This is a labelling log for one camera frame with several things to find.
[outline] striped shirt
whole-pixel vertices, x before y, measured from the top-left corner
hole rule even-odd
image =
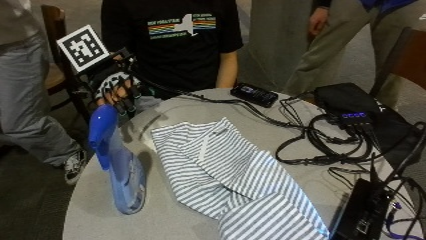
[[[328,239],[296,181],[227,118],[152,136],[177,201],[219,220],[221,239]]]

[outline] graphic t-shirt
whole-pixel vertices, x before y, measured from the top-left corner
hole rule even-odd
[[[235,0],[104,0],[103,41],[136,54],[140,74],[185,91],[215,88],[220,54],[243,46]]]

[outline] round table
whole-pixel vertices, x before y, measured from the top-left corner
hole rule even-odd
[[[196,93],[217,100],[235,98],[229,94],[229,89],[211,89]],[[308,102],[300,101],[293,106],[304,123],[321,113],[317,106]],[[280,112],[278,102],[272,108],[259,107],[259,109],[271,118],[288,122]],[[143,210],[133,215],[124,215],[117,211],[113,205],[109,173],[101,170],[97,158],[93,156],[71,198],[64,224],[64,240],[220,239],[217,220],[176,201],[156,154],[151,130],[181,122],[195,124],[216,122],[224,117],[259,149],[271,151],[273,154],[280,144],[300,134],[296,129],[280,128],[264,122],[241,105],[209,103],[187,96],[161,102],[157,107],[136,115],[121,127],[123,141],[137,155],[147,171],[147,199]],[[345,137],[336,126],[324,122],[320,127],[326,133]],[[292,144],[280,154],[284,159],[310,158],[317,155],[322,154],[308,140]],[[326,226],[330,226],[337,209],[342,205],[342,199],[346,199],[352,190],[329,175],[329,166],[286,164],[282,166],[309,197]],[[380,176],[386,177],[392,171],[388,162],[378,161],[376,167]],[[348,178],[353,183],[356,182],[354,176],[349,175]],[[409,198],[405,189],[401,193]],[[406,207],[398,214],[401,217],[413,216]],[[400,228],[400,233],[405,233],[406,226],[400,225],[394,229]],[[421,227],[417,224],[412,234],[421,236],[421,233]]]

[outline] black electronic device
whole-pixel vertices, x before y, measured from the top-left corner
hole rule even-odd
[[[239,83],[231,90],[231,95],[265,108],[271,108],[278,99],[277,93],[247,83]]]
[[[332,229],[332,240],[378,240],[385,224],[390,198],[382,185],[360,178],[342,214]]]

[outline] wooden chair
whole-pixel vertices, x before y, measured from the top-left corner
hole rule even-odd
[[[426,32],[405,28],[376,79],[370,95],[376,97],[394,74],[426,90]]]
[[[63,90],[68,93],[68,98],[52,106],[51,110],[54,111],[72,102],[85,122],[89,123],[91,114],[88,108],[81,97],[76,94],[76,91],[79,90],[79,82],[72,71],[71,63],[65,55],[62,53],[56,43],[56,40],[67,35],[65,12],[56,6],[42,5],[42,13],[55,62],[51,63],[50,74],[46,80],[46,88],[50,95],[54,95]]]

